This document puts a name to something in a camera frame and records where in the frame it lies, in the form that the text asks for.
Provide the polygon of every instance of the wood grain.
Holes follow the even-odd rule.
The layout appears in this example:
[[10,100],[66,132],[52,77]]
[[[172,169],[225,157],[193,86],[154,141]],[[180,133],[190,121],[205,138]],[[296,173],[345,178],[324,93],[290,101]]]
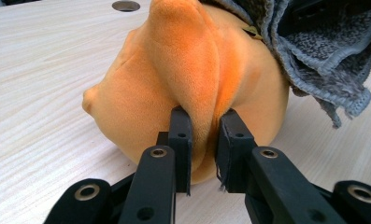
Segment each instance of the wood grain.
[[[0,8],[0,223],[42,223],[62,193],[84,178],[113,184],[136,167],[81,109],[127,33],[148,17],[119,12],[113,1],[41,1]],[[365,84],[371,90],[371,75]],[[290,99],[272,144],[313,183],[371,185],[371,104],[343,127],[311,97]],[[243,195],[214,179],[178,196],[177,223],[250,223]]]

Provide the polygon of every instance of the plush toy ear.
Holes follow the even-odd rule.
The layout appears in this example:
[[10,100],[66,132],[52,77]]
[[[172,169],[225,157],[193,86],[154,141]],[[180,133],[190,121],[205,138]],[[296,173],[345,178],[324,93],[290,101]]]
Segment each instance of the plush toy ear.
[[193,124],[192,182],[211,178],[219,119],[230,107],[267,145],[287,104],[278,64],[246,26],[195,0],[152,0],[147,21],[129,34],[104,80],[86,91],[83,107],[138,162],[181,105]]

